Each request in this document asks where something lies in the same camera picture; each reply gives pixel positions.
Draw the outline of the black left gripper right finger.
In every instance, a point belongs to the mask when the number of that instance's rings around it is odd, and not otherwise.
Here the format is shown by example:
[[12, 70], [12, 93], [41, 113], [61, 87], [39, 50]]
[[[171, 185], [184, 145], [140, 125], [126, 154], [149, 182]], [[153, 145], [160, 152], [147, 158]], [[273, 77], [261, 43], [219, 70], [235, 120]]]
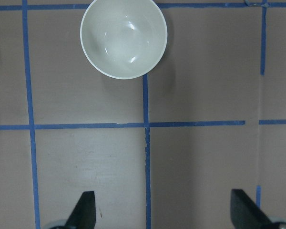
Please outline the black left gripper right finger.
[[242, 189], [231, 190], [230, 218], [235, 229], [263, 229], [272, 224]]

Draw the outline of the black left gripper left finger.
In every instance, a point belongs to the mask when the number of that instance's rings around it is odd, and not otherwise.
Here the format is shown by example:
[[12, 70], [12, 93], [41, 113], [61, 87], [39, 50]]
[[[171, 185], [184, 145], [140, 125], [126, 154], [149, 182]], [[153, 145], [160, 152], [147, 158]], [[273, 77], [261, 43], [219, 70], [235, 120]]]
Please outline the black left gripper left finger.
[[85, 191], [66, 221], [65, 227], [67, 229], [93, 229], [95, 224], [95, 193], [94, 191]]

